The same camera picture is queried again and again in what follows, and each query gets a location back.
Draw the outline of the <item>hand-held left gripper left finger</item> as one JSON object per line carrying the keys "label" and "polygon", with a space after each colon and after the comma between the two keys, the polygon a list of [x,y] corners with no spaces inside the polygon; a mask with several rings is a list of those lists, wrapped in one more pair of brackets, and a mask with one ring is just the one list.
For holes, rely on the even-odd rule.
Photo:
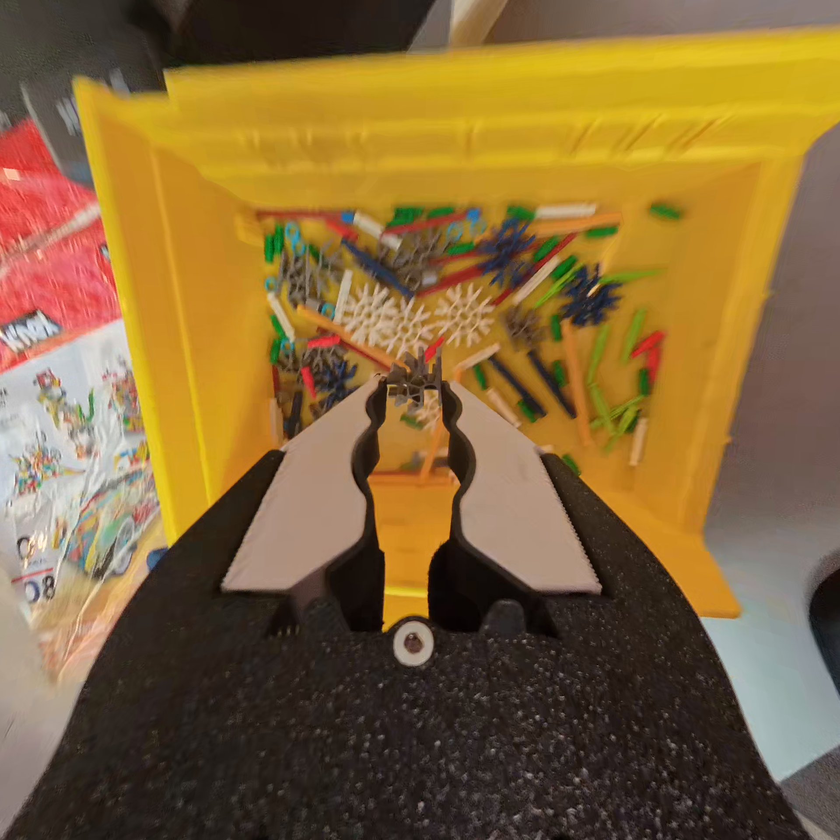
{"label": "hand-held left gripper left finger", "polygon": [[224,592],[282,595],[295,623],[330,599],[350,630],[382,630],[385,559],[369,477],[385,403],[385,377],[375,374],[280,451]]}

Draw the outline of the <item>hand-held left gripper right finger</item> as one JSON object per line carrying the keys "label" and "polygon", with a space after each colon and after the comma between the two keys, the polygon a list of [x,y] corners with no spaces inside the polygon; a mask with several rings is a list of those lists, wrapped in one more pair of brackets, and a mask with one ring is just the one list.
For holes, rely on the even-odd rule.
{"label": "hand-held left gripper right finger", "polygon": [[543,453],[462,384],[443,383],[440,398],[458,489],[428,568],[428,616],[450,632],[478,632],[510,602],[519,632],[556,632],[550,598],[599,596],[602,584]]}

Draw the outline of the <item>grey half-round connector piece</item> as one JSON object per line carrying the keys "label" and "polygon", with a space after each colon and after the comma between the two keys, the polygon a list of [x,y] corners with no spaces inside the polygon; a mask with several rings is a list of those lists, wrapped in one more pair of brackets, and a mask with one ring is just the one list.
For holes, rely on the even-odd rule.
{"label": "grey half-round connector piece", "polygon": [[443,385],[443,358],[440,348],[426,360],[426,349],[417,354],[406,351],[399,364],[394,364],[385,378],[387,395],[396,407],[404,406],[406,413],[416,414],[426,402],[426,392],[440,396]]}

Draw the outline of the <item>pile of colourful building pieces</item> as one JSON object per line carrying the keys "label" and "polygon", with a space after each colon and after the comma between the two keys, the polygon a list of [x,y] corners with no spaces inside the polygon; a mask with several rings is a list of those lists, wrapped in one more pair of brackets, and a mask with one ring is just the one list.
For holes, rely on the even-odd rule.
{"label": "pile of colourful building pieces", "polygon": [[[652,300],[662,259],[616,260],[630,235],[677,224],[687,207],[654,201],[650,223],[594,204],[509,205],[497,221],[477,207],[398,205],[386,222],[359,210],[259,208],[271,341],[270,425],[278,445],[308,414],[323,417],[355,390],[355,360],[383,372],[408,351],[442,351],[444,374],[472,384],[496,411],[524,422],[567,421],[563,459],[652,494],[674,484],[679,432],[655,408],[664,330]],[[435,391],[418,431],[442,422]]]}

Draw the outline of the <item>yellow plastic bin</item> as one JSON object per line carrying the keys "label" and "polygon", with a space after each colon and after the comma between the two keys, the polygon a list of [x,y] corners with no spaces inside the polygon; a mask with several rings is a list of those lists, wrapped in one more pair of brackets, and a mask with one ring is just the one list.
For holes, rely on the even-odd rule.
{"label": "yellow plastic bin", "polygon": [[596,203],[577,238],[632,281],[610,318],[604,397],[634,312],[665,332],[638,466],[582,444],[548,403],[526,424],[646,542],[701,616],[739,604],[703,530],[805,153],[838,124],[838,28],[591,40],[166,74],[166,92],[74,85],[173,544],[272,447],[259,211]]}

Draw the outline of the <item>black wrist rest pad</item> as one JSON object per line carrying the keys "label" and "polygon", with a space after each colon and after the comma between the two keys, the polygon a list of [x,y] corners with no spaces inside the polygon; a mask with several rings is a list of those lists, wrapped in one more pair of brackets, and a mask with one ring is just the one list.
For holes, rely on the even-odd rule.
{"label": "black wrist rest pad", "polygon": [[839,549],[817,568],[808,618],[826,671],[839,691]]}

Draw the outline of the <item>building set cardboard box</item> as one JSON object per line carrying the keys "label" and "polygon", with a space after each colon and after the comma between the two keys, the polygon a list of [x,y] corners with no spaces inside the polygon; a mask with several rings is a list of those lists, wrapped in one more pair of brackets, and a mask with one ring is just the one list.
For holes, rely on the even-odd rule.
{"label": "building set cardboard box", "polygon": [[2,580],[54,681],[81,679],[161,544],[100,207],[31,119],[1,141]]}

